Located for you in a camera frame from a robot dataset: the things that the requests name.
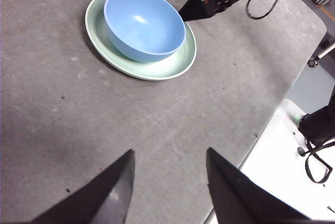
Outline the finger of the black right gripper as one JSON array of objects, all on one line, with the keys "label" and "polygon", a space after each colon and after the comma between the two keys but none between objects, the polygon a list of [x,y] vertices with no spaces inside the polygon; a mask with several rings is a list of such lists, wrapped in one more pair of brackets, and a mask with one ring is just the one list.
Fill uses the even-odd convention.
[{"label": "finger of the black right gripper", "polygon": [[203,1],[187,0],[178,11],[183,21],[193,21],[207,18],[207,11]]}]

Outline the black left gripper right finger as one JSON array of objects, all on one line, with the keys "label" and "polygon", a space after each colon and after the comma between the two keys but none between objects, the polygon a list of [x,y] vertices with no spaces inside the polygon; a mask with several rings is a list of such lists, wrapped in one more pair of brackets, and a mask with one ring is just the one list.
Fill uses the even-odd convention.
[{"label": "black left gripper right finger", "polygon": [[208,188],[219,223],[318,223],[253,183],[208,148]]}]

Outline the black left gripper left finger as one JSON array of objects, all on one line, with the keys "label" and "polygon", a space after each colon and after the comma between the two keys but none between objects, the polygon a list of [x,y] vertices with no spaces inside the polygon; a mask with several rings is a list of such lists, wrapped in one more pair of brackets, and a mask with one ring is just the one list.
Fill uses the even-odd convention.
[{"label": "black left gripper left finger", "polygon": [[125,223],[134,176],[135,152],[130,149],[32,223]]}]

